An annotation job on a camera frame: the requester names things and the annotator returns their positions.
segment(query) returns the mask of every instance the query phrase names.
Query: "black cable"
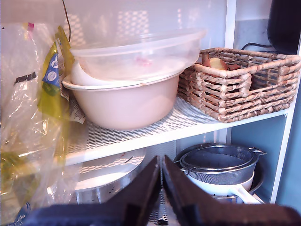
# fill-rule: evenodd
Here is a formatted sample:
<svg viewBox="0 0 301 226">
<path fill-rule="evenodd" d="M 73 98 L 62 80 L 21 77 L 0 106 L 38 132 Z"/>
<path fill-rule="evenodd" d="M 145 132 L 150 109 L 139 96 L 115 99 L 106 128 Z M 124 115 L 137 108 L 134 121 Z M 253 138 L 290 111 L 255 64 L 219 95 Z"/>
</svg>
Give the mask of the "black cable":
<svg viewBox="0 0 301 226">
<path fill-rule="evenodd" d="M 241 50 L 244 50 L 244 49 L 247 48 L 248 46 L 258 46 L 258 47 L 264 47 L 264 48 L 270 48 L 270 47 L 272 47 L 271 45 L 262 45 L 262 44 L 250 42 L 250 43 L 245 44 L 245 45 L 241 48 Z"/>
<path fill-rule="evenodd" d="M 66 15 L 67 23 L 68 23 L 68 28 L 69 28 L 69 42 L 70 42 L 70 40 L 71 40 L 71 26 L 70 26 L 70 22 L 69 22 L 69 18 L 68 18 L 68 13 L 67 13 L 67 10 L 66 10 L 66 6 L 65 6 L 64 0 L 62 0 L 62 2 L 63 2 L 63 5 L 64 5 L 65 15 Z"/>
</svg>

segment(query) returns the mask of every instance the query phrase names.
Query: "shelf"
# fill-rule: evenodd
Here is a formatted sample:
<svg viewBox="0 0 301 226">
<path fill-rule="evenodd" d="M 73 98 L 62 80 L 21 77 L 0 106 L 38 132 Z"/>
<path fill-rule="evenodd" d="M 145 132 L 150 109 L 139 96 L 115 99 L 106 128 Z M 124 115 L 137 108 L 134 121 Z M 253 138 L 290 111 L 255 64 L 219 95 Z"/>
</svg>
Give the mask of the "shelf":
<svg viewBox="0 0 301 226">
<path fill-rule="evenodd" d="M 232 123 L 221 123 L 177 97 L 173 110 L 162 120 L 134 131 L 105 129 L 88 122 L 88 141 L 85 152 L 69 147 L 66 165 L 103 158 L 134 149 L 204 134 L 286 114 L 287 110 L 259 115 Z"/>
</svg>

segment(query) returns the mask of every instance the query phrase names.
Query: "stainless steel colander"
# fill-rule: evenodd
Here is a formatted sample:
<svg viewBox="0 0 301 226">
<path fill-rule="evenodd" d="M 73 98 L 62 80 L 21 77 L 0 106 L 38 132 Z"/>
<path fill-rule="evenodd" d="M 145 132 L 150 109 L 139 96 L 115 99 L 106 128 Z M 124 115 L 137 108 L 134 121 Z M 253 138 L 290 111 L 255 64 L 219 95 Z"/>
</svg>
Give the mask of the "stainless steel colander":
<svg viewBox="0 0 301 226">
<path fill-rule="evenodd" d="M 193 178 L 216 185 L 241 184 L 251 178 L 259 155 L 265 152 L 235 145 L 197 146 L 179 164 Z"/>
</svg>

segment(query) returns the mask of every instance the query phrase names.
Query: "clear plastic bowl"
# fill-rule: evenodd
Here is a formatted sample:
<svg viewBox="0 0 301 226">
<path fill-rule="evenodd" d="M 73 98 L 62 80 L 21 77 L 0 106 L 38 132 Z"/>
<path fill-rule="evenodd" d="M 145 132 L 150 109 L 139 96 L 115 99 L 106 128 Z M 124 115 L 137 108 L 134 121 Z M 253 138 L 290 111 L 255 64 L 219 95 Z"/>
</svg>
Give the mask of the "clear plastic bowl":
<svg viewBox="0 0 301 226">
<path fill-rule="evenodd" d="M 205 31 L 183 29 L 71 48 L 82 69 L 101 80 L 139 81 L 176 74 L 193 65 Z"/>
</svg>

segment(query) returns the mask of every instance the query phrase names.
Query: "strainer handle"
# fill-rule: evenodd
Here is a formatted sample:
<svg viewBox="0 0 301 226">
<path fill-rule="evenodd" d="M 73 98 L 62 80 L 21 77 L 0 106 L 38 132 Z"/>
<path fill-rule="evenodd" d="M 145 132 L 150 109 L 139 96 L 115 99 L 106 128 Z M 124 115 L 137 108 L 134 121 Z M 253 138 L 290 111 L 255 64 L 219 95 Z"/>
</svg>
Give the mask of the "strainer handle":
<svg viewBox="0 0 301 226">
<path fill-rule="evenodd" d="M 265 155 L 265 154 L 267 154 L 266 152 L 264 152 L 262 150 L 259 150 L 259 149 L 255 148 L 255 147 L 250 147 L 249 150 L 251 150 L 252 152 L 254 152 L 254 153 L 258 154 L 258 155 Z"/>
<path fill-rule="evenodd" d="M 181 166 L 180 161 L 175 161 L 174 164 L 176 164 L 176 165 L 180 168 L 181 172 L 185 172 L 185 171 L 186 171 L 186 169 L 184 169 L 184 168 Z"/>
</svg>

